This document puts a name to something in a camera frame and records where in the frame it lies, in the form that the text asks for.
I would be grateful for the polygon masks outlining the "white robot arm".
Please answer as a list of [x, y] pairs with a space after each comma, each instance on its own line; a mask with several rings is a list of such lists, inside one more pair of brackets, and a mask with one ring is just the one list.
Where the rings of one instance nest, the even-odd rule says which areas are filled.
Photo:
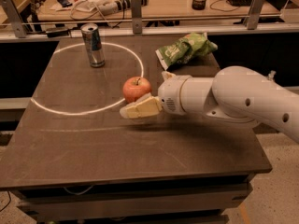
[[120, 110], [125, 119], [169, 114], [200, 114], [238, 127], [264, 123], [299, 142], [299, 94], [270, 77], [242, 66], [229, 66], [214, 77], [163, 72], [158, 94], [143, 95]]

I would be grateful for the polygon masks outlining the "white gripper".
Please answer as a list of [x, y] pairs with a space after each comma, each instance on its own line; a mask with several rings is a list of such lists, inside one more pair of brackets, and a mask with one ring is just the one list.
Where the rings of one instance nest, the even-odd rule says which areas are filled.
[[175, 76], [174, 73], [163, 71], [163, 84], [158, 89], [158, 97], [150, 92], [143, 95], [120, 109], [120, 114], [125, 119], [142, 119], [158, 115], [163, 109], [169, 114], [185, 115], [180, 92], [184, 83], [191, 76]]

